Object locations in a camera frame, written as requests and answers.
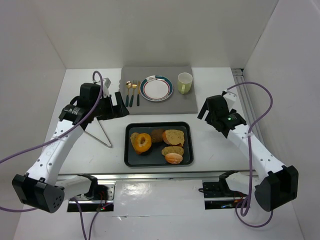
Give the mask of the metal bread tongs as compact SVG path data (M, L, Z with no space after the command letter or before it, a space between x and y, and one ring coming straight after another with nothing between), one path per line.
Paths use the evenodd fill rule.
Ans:
M84 132L103 146L109 149L113 148L113 144L109 139L106 130L102 123L96 118L86 127Z

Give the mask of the orange bagel bread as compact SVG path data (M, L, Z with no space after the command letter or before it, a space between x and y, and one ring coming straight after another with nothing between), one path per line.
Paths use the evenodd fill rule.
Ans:
M139 133L133 142L134 150L137 153L145 153L147 152L152 146L152 138L147 133Z

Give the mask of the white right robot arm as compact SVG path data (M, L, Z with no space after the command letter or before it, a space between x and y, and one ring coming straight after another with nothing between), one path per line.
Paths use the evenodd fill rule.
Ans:
M249 194L254 193L259 206L266 212L296 199L299 173L294 166L285 166L274 157L260 140L249 132L244 118L234 109L229 109L237 96L230 92L206 98L198 119L204 119L231 141L252 160L252 167L258 177L250 180L247 175L237 171L228 171L219 177L226 190Z

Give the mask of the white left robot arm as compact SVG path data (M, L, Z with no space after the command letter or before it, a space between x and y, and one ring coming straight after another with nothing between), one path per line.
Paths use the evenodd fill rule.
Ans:
M115 93L115 99L116 105L98 84L81 85L80 94L62 109L50 144L24 175L16 174L12 180L22 204L54 213L64 200L78 195L92 199L98 194L98 180L92 175L78 174L60 182L57 179L69 152L88 124L93 120L111 120L129 114L119 91Z

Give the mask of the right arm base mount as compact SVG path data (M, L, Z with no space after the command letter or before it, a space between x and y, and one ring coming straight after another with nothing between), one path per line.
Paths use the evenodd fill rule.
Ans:
M198 191L203 194L205 210L234 209L247 196L224 188L220 182L203 182Z

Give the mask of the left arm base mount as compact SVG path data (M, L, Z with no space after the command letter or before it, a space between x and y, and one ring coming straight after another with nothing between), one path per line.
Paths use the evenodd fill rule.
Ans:
M81 211L84 213L97 212L113 212L115 199L115 183L108 182L102 184L95 190L94 196L91 198L85 195L77 195L74 198L80 205Z

